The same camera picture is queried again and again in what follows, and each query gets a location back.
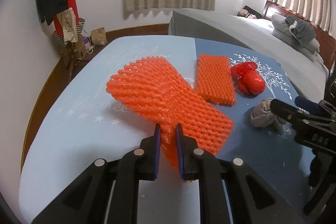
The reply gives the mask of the grey cloth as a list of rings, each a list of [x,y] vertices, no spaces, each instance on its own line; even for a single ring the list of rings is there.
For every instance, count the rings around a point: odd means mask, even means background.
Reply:
[[[250,114],[250,122],[253,127],[266,128],[273,126],[279,135],[285,132],[287,121],[275,115],[270,109],[272,98],[265,98],[258,103]]]

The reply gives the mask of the large orange foam net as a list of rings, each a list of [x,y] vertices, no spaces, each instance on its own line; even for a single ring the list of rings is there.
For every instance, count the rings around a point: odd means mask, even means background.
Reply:
[[[135,114],[161,126],[161,150],[178,169],[176,126],[198,147],[217,155],[233,121],[206,102],[164,57],[147,57],[125,65],[106,83],[106,91]]]

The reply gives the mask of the red wooden headboard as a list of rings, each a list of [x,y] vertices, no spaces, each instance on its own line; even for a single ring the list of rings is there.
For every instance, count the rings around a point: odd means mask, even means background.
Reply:
[[[288,15],[294,15],[299,19],[302,19],[308,22],[311,27],[315,30],[316,39],[320,43],[320,52],[319,54],[323,58],[324,64],[328,69],[331,69],[335,62],[335,38],[329,35],[328,32],[323,31],[320,27],[316,26],[313,22],[305,19],[298,13],[287,9],[286,7],[282,7],[276,3],[271,1],[266,1],[264,6],[264,11],[262,14],[263,19],[271,20],[273,14],[280,14],[284,17]]]

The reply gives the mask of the blue printed table cloth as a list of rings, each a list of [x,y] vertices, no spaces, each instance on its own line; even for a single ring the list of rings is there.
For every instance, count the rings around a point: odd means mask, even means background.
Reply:
[[[269,55],[226,43],[179,36],[131,36],[114,40],[72,80],[46,115],[27,154],[19,187],[19,206],[31,222],[96,159],[120,159],[154,132],[154,124],[134,114],[106,92],[110,76],[144,57],[162,56],[194,83],[199,55],[223,55],[237,63],[253,60],[262,72],[283,75]],[[298,214],[308,198],[311,149],[297,144],[288,130],[254,128],[249,114],[264,98],[293,104],[297,92],[288,77],[285,87],[273,85],[255,98],[236,96],[232,107],[221,106],[234,129],[219,159],[236,157],[251,166]]]

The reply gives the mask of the dark grey folded blanket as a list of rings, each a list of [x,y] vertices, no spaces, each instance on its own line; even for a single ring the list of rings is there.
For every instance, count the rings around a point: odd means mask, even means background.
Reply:
[[[298,48],[307,46],[317,36],[314,28],[308,22],[294,15],[288,15],[285,22],[289,27],[290,34],[295,39],[294,45]]]

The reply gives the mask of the small orange foam net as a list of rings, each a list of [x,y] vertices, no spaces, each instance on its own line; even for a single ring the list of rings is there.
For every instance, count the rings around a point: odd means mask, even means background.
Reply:
[[[236,96],[228,57],[201,54],[195,90],[209,103],[234,106]]]

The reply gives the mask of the grey folded pillows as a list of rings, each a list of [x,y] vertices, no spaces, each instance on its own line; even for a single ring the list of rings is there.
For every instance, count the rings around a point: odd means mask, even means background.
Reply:
[[[280,14],[273,14],[271,22],[274,27],[273,36],[302,53],[310,61],[316,61],[320,43],[316,39],[314,28],[308,22],[294,15],[284,17]]]

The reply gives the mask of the dark bag beside bed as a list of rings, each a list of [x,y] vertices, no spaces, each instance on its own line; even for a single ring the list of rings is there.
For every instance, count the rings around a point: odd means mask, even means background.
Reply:
[[[249,6],[244,6],[237,13],[237,16],[249,18],[249,19],[261,19],[263,16],[254,9],[251,9]]]

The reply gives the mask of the brown paper bag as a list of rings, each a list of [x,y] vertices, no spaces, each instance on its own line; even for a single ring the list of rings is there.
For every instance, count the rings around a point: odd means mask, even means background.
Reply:
[[[94,46],[104,46],[107,44],[105,28],[98,28],[91,31],[91,40]]]

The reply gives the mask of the striped basket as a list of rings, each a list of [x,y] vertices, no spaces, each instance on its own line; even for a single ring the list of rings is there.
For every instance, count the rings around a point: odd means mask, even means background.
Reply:
[[[85,20],[83,18],[79,18],[79,22],[77,24],[77,34],[81,35],[82,30],[84,28]]]

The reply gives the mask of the beige tote bag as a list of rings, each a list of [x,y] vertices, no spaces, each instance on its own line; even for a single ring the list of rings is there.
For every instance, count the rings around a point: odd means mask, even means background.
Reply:
[[[72,7],[57,15],[57,19],[62,27],[65,42],[75,43],[78,41],[76,15]]]

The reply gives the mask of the red hanging bag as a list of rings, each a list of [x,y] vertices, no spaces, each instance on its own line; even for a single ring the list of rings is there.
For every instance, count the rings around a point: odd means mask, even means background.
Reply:
[[[65,42],[75,43],[78,41],[79,15],[76,0],[68,0],[68,9],[56,14],[53,20],[56,34],[62,36]]]

